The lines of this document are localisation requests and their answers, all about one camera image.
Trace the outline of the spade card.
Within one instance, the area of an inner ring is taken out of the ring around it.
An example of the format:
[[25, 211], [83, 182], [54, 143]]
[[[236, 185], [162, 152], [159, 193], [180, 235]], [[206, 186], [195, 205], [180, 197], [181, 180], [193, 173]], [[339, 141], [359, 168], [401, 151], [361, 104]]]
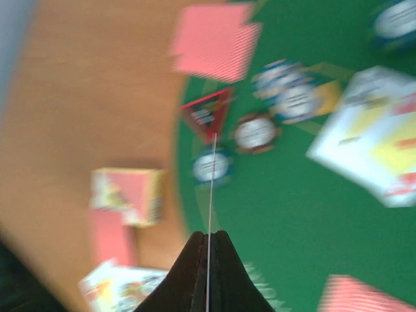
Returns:
[[383, 66], [355, 73], [307, 157], [369, 190], [377, 189], [358, 143], [380, 118], [387, 116], [396, 97], [413, 86], [415, 77]]

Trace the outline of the brown chips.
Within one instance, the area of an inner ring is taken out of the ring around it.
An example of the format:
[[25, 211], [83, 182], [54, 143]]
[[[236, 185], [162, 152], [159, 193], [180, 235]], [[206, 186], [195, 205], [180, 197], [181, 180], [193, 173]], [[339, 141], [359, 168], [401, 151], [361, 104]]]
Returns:
[[253, 112], [239, 118], [234, 130], [235, 149], [239, 153], [259, 154], [271, 150], [281, 127], [265, 112]]

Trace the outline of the round green poker mat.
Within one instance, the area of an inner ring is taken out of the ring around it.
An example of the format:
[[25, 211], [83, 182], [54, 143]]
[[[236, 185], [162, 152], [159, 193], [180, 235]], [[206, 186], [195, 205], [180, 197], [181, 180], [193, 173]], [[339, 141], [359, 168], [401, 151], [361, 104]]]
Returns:
[[[284, 125], [274, 147], [236, 151], [237, 120], [264, 108], [251, 78], [288, 58], [345, 85], [376, 65], [415, 74], [415, 52], [386, 55], [369, 45], [369, 18], [381, 1], [261, 1], [263, 24], [247, 78], [234, 85], [219, 145], [233, 157], [228, 184], [213, 191], [212, 227], [229, 233], [260, 291], [278, 311], [316, 311], [332, 274], [348, 274], [415, 303], [415, 209], [384, 207], [364, 188], [309, 160], [306, 151], [325, 117]], [[203, 231], [209, 187], [197, 185], [192, 162], [205, 144], [180, 122], [176, 176], [191, 231]]]

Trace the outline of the red card edge-on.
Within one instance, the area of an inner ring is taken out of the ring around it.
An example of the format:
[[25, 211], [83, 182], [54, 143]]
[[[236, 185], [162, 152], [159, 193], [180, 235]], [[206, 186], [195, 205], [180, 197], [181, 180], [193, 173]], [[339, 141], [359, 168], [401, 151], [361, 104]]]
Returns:
[[210, 275], [211, 275], [211, 228], [212, 228], [212, 211], [213, 211], [213, 183], [215, 178], [216, 166], [216, 144], [217, 133], [214, 134], [212, 147], [212, 175], [210, 180], [209, 192], [209, 215], [208, 215], [208, 231], [207, 231], [207, 278], [205, 288], [205, 312], [210, 312]]

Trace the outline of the two of hearts card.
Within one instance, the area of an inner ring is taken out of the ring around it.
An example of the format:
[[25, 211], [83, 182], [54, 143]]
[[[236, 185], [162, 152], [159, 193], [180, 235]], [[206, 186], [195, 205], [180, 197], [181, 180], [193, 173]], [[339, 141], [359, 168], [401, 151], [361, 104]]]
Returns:
[[102, 262], [78, 286], [90, 311], [116, 311], [114, 259]]

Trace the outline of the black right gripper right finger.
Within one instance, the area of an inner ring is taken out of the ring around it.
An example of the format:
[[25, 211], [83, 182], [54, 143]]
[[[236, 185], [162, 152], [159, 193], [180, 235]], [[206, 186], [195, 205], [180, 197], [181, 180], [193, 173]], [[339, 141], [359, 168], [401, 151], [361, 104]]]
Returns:
[[209, 282], [210, 311], [272, 311], [251, 281], [224, 230], [211, 235], [213, 249]]

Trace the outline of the yellow red card box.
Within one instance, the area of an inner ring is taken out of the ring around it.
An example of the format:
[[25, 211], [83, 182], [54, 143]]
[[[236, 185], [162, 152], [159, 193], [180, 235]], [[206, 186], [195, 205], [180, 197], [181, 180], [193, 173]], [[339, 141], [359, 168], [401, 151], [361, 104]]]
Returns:
[[164, 170], [149, 168], [94, 170], [91, 208], [116, 211], [129, 226], [153, 226], [161, 219], [164, 176]]

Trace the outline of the black triangular all-in button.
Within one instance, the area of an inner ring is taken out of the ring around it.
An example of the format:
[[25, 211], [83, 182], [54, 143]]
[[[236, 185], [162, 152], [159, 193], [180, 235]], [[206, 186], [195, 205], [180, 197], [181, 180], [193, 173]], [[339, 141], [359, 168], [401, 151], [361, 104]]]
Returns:
[[180, 115], [185, 123], [206, 144], [211, 144], [222, 130], [233, 100], [233, 88], [224, 88], [182, 105]]

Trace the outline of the blue 50 chips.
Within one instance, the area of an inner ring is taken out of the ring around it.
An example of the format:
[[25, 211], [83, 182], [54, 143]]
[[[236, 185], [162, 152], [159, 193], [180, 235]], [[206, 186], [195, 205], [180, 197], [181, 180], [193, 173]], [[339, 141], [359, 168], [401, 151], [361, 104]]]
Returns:
[[201, 187], [222, 187], [229, 183], [233, 171], [233, 157], [219, 146], [203, 149], [192, 162], [192, 176]]

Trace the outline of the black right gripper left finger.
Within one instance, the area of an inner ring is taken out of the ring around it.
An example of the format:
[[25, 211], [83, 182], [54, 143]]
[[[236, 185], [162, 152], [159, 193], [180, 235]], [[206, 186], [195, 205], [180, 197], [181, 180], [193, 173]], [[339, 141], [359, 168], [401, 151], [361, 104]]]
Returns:
[[159, 286], [136, 311], [204, 311], [207, 279], [207, 235], [194, 232]]

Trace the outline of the blue orange chips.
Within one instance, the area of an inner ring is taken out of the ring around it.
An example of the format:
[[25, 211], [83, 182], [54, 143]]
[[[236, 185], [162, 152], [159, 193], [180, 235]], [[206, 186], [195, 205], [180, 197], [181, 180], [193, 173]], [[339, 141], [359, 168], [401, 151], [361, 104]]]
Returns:
[[252, 77], [253, 95], [283, 124], [314, 117], [321, 104], [314, 77], [300, 62], [282, 58], [265, 64]]

